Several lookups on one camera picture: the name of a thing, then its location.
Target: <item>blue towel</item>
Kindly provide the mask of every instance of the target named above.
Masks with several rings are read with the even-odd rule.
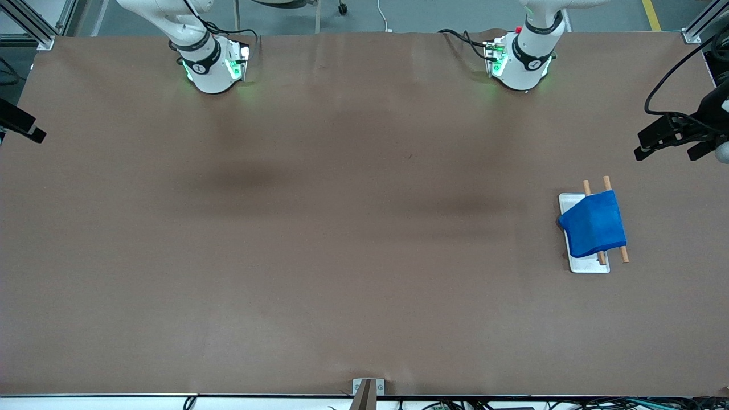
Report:
[[[559,218],[559,225],[567,233],[574,258],[628,244],[613,190],[586,196]]]

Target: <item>black device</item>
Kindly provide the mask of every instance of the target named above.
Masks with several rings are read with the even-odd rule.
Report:
[[[43,142],[46,133],[37,128],[35,122],[36,118],[34,116],[0,98],[0,131],[14,131],[40,144]],[[3,133],[0,132],[0,142],[2,142],[2,138]]]
[[[666,112],[651,125],[638,132],[640,147],[634,151],[641,161],[655,151],[666,147],[677,147],[696,142],[688,149],[690,160],[709,154],[727,141],[729,131],[729,112],[722,108],[729,98],[729,81],[723,82],[701,100],[696,112],[683,115]]]

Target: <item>black cable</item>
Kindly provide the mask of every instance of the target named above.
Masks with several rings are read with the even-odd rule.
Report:
[[[10,81],[1,81],[0,86],[2,85],[16,85],[21,80],[26,81],[27,79],[25,77],[22,77],[20,74],[15,71],[15,69],[7,62],[4,58],[0,57],[0,63],[2,63],[5,67],[7,67],[7,70],[0,69],[0,72],[3,74],[7,74],[11,77],[13,77]]]
[[[438,31],[438,33],[439,34],[453,34],[457,39],[461,40],[462,42],[466,42],[466,43],[469,42],[469,40],[466,37],[462,36],[461,34],[455,32],[449,28],[444,28],[443,30]],[[472,42],[471,44],[483,46],[483,44],[477,43],[477,42]]]
[[[427,405],[427,406],[423,407],[423,408],[422,408],[422,410],[428,410],[428,409],[432,409],[433,407],[437,407],[437,406],[440,406],[440,402],[439,402],[439,401],[438,401],[438,402],[436,402],[436,403],[433,403],[433,404],[429,404],[429,405]]]
[[[671,117],[678,117],[683,120],[689,121],[691,123],[695,123],[697,125],[700,125],[712,132],[715,132],[717,134],[726,134],[727,131],[721,131],[718,130],[708,124],[703,123],[700,120],[696,120],[694,117],[691,117],[688,114],[685,114],[683,112],[678,111],[653,111],[650,109],[650,102],[653,99],[653,96],[658,92],[658,90],[663,86],[663,83],[666,82],[666,80],[674,73],[677,69],[679,69],[680,66],[682,66],[686,61],[688,61],[691,57],[693,57],[696,53],[704,49],[707,45],[711,45],[711,49],[709,50],[709,54],[720,61],[727,61],[729,62],[729,58],[725,57],[723,54],[720,53],[718,49],[718,42],[719,38],[729,32],[729,24],[724,26],[721,30],[719,30],[718,33],[716,33],[714,36],[709,37],[705,42],[702,42],[697,48],[694,50],[691,50],[684,58],[681,59],[675,66],[673,66],[666,75],[663,76],[662,79],[658,82],[658,84],[651,90],[650,94],[648,94],[648,97],[645,99],[645,104],[643,104],[643,110],[646,112],[646,114],[649,115],[668,115]]]
[[[190,396],[186,399],[184,399],[184,404],[182,405],[182,410],[192,410],[193,407],[195,407],[195,403],[198,401],[197,396]]]
[[[210,31],[212,34],[241,34],[241,33],[251,33],[256,37],[256,40],[258,40],[258,33],[256,33],[255,30],[252,30],[250,28],[244,28],[243,30],[237,30],[237,31],[229,31],[229,30],[223,30],[222,28],[215,25],[215,23],[212,23],[207,20],[203,20],[202,17],[198,14],[198,12],[195,11],[195,9],[192,8],[190,5],[190,2],[188,0],[182,0],[184,1],[185,6],[187,6],[187,9],[194,15],[200,23],[203,24],[203,27],[205,27],[208,31]]]
[[[471,40],[471,36],[468,34],[468,31],[464,31],[463,35],[461,35],[461,34],[456,33],[453,30],[450,30],[449,28],[444,28],[443,30],[438,31],[438,33],[453,34],[457,39],[470,45],[471,48],[473,49],[473,52],[476,53],[476,55],[478,55],[482,59],[484,59],[486,61],[496,61],[496,59],[494,57],[487,57],[484,54],[481,54],[480,51],[478,51],[478,49],[476,47],[483,47],[483,43],[479,43],[479,42],[475,42],[475,41]]]

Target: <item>gray floor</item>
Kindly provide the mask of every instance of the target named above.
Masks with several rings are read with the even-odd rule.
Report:
[[[376,0],[348,0],[349,13],[339,15],[337,0],[322,0],[321,31],[382,31]],[[661,28],[678,30],[705,6],[701,0],[652,0]],[[241,2],[241,23],[263,36],[312,34],[314,8],[273,9],[250,0]],[[524,11],[516,0],[381,0],[389,27],[395,33],[435,32],[441,28],[483,31],[523,24]],[[152,24],[123,9],[116,0],[88,0],[81,10],[77,36],[160,36]],[[218,26],[233,29],[233,0],[217,0],[204,15]],[[646,31],[650,24],[642,0],[612,0],[594,9],[569,12],[574,31]],[[2,55],[21,75],[28,73],[33,47],[0,47]],[[0,87],[0,98],[17,103],[22,84]]]

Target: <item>green led light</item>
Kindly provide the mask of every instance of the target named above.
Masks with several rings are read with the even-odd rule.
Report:
[[[240,69],[241,65],[235,61],[226,60],[225,62],[227,63],[226,66],[228,68],[228,71],[230,72],[230,76],[234,80],[239,80],[241,78],[241,69]]]

